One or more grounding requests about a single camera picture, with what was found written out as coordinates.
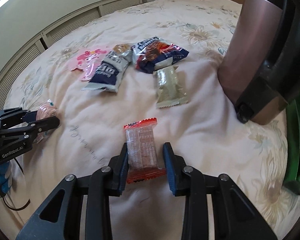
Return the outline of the blue gloved left hand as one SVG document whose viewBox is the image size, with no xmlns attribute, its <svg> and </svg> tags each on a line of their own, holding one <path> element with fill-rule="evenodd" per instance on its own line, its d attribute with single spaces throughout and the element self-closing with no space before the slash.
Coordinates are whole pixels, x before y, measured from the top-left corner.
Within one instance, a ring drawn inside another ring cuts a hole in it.
<svg viewBox="0 0 300 240">
<path fill-rule="evenodd" d="M 0 198 L 3 198 L 12 186 L 11 163 L 0 164 Z"/>
</svg>

